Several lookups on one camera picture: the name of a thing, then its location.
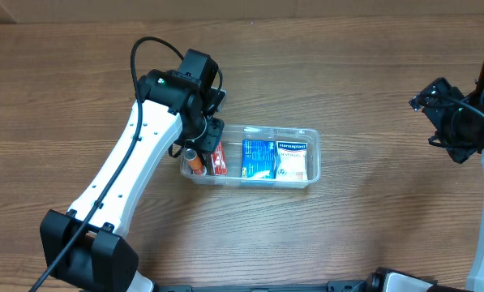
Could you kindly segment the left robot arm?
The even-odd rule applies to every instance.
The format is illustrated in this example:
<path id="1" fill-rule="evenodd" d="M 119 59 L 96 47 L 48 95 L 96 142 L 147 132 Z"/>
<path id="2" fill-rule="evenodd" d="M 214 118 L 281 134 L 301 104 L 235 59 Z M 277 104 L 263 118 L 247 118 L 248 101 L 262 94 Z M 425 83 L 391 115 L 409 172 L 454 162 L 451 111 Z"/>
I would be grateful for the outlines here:
<path id="1" fill-rule="evenodd" d="M 177 70 L 137 79 L 139 99 L 124 132 L 83 194 L 65 213 L 50 210 L 40 234 L 48 265 L 41 275 L 85 291 L 154 291 L 126 241 L 132 217 L 161 158 L 173 145 L 213 152 L 224 123 L 214 118 L 225 92 L 212 83 L 220 70 L 190 49 Z"/>

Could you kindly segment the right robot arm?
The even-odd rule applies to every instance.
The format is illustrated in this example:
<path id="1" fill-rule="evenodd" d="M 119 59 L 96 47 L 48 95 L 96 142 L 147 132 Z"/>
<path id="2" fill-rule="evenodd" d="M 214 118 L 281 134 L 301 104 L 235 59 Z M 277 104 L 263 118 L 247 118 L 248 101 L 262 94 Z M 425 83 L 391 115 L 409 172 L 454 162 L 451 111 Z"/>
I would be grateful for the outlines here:
<path id="1" fill-rule="evenodd" d="M 475 84 L 475 89 L 464 95 L 441 77 L 421 90 L 409 104 L 413 110 L 423 112 L 435 127 L 429 145 L 445 149 L 458 164 L 476 152 L 481 155 L 484 187 L 484 60 Z M 484 195 L 477 250 L 465 287 L 469 291 L 484 291 Z"/>

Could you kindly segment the orange tablet tube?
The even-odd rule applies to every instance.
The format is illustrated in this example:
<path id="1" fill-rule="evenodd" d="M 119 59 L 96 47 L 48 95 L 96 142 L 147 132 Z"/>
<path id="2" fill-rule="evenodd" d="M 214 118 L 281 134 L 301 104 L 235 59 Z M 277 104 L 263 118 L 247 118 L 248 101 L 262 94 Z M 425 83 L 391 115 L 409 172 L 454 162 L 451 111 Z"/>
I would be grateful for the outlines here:
<path id="1" fill-rule="evenodd" d="M 191 148 L 187 148 L 184 152 L 184 159 L 190 166 L 192 174 L 195 175 L 205 175 L 207 173 L 207 168 L 200 159 L 200 155 Z"/>

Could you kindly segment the blue lozenge box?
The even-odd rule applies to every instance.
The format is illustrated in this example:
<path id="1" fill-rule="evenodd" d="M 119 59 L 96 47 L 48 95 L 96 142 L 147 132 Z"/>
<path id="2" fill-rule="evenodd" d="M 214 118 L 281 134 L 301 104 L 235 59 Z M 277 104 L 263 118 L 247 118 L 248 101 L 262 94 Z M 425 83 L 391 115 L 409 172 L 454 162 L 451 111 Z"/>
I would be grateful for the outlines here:
<path id="1" fill-rule="evenodd" d="M 274 179 L 276 143 L 270 140 L 242 141 L 242 178 Z"/>

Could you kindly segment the clear plastic container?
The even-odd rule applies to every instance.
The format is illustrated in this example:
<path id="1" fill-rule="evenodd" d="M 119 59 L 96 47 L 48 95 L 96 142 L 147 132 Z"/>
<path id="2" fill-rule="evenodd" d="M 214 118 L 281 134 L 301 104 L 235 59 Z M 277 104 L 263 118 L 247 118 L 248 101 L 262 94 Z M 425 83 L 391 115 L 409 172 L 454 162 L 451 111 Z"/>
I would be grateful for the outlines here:
<path id="1" fill-rule="evenodd" d="M 307 143 L 307 177 L 305 181 L 280 181 L 276 179 L 242 178 L 242 141 L 270 140 Z M 225 185 L 230 187 L 286 187 L 305 188 L 320 177 L 320 135 L 313 129 L 287 127 L 261 127 L 227 125 L 224 128 L 221 143 L 225 150 L 226 176 L 192 174 L 185 159 L 181 159 L 181 174 L 198 184 Z"/>

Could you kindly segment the white Hansaplast box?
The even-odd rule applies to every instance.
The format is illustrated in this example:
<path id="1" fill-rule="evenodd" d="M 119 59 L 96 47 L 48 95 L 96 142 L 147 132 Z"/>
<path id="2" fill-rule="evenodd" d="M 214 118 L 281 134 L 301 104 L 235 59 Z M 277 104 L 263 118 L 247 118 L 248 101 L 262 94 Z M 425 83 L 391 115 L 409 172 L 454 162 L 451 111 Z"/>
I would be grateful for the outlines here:
<path id="1" fill-rule="evenodd" d="M 276 179 L 307 180 L 307 143 L 277 141 L 276 146 Z"/>

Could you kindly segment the red medicine box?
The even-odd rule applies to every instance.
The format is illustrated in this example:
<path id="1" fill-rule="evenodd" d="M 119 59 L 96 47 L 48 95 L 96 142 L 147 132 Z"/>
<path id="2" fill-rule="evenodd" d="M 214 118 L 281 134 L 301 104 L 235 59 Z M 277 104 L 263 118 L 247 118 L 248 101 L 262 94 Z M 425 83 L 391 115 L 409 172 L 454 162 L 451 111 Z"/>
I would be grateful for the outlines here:
<path id="1" fill-rule="evenodd" d="M 216 146 L 216 149 L 211 155 L 211 159 L 213 174 L 216 176 L 226 176 L 227 166 L 225 163 L 225 150 L 221 142 Z"/>

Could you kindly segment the dark syrup bottle white cap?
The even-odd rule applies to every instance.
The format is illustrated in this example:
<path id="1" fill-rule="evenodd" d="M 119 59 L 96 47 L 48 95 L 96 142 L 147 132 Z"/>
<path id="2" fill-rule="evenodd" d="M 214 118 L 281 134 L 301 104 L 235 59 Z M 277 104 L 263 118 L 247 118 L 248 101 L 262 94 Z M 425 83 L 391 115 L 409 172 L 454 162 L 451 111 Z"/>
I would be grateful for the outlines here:
<path id="1" fill-rule="evenodd" d="M 206 169 L 207 169 L 207 175 L 214 176 L 215 171 L 214 171 L 214 165 L 212 162 L 212 154 L 204 153 L 203 158 L 204 158 L 204 165 L 206 166 Z"/>

